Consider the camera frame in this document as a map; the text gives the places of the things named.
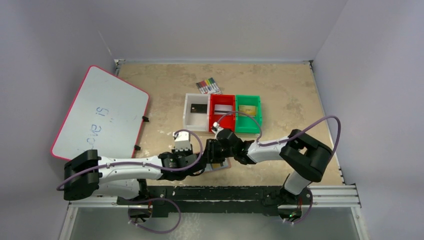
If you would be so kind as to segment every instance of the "wooden board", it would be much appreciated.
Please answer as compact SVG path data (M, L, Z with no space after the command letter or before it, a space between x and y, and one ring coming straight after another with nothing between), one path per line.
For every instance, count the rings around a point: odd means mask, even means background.
M131 158L149 95L116 76L91 66L51 147L71 160L88 149L102 156Z
M195 83L213 77L224 94L259 95L262 104L263 137L272 140L287 136L292 129L304 129L324 116L309 65L306 64L139 64L126 63L119 76L150 94L149 123L143 126L136 157L148 157L169 151L172 132L183 126L186 93L199 93ZM332 146L329 130L321 123L308 132ZM213 138L202 133L200 138ZM244 135L243 139L255 139ZM192 138L195 150L198 143ZM284 161L266 161L241 165L231 160L231 168L188 176L178 182L148 181L149 185L282 185L293 169ZM341 185L336 160L329 163L319 185Z

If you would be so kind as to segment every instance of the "small box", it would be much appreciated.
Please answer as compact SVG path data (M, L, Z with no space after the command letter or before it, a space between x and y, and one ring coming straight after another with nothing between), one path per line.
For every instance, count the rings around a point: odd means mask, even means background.
M212 132L212 125L217 122L220 118L223 117L222 114L215 114L216 105L229 105L231 110L236 110L236 96L235 95L223 95L223 94L211 94L209 101L209 128L208 130ZM224 116L219 123L222 128L231 129L233 132L236 128L236 115L231 114Z
M184 113L182 115L182 126L184 129L197 132L207 132L209 130L210 99L210 94L185 94ZM205 113L202 105L207 105Z
M252 95L236 95L235 110L240 111L240 106L255 106L255 116L252 116L262 126L261 98ZM258 125L248 116L235 115L235 132L244 134L258 134Z

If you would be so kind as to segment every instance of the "gray wall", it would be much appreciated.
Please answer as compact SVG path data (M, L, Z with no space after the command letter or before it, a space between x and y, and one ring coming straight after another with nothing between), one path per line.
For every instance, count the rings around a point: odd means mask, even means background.
M371 237L423 239L424 1L349 0L315 59ZM330 125L333 136L336 126Z
M0 3L0 238L57 239L67 202L50 146L89 65L113 59L82 0Z
M89 0L115 59L313 59L347 0Z

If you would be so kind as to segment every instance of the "wooden table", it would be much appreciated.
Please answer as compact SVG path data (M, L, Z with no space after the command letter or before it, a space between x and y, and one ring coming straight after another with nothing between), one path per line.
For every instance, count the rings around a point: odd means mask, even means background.
M304 129L324 116L315 80L307 64L123 64L119 77L150 95L147 117L143 124L137 158L169 151L172 132L183 127L186 93L199 93L195 83L213 77L224 94L259 95L263 116L262 141L287 136L292 129ZM325 123L308 134L332 146ZM213 138L201 133L203 143ZM244 140L256 139L244 135ZM193 137L194 150L199 144ZM183 181L150 180L149 185L255 186L282 185L293 169L283 160L242 165L230 160L231 168L207 172ZM342 185L339 167L331 160L318 185Z

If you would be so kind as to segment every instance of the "marker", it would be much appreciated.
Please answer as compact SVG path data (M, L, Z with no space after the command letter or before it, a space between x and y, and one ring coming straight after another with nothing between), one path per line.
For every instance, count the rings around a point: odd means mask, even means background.
M207 81L203 81L204 82L204 84L206 85L206 88L209 90L209 91L211 91L212 90L212 88L208 85L208 82Z
M196 82L196 86L197 86L197 89L199 89L201 94L205 93L205 91L202 90L202 87L200 86L200 84L198 82Z
M209 78L209 81L212 83L212 85L216 88L219 89L218 85L215 83L215 80L211 77Z
M201 83L201 85L203 86L204 91L205 91L205 92L208 92L208 87L206 86L205 81L201 81L200 83Z
M206 79L206 82L207 82L207 84L210 86L210 88L211 88L212 90L215 90L214 85L212 85L212 82L211 82L211 81L209 81L209 79Z

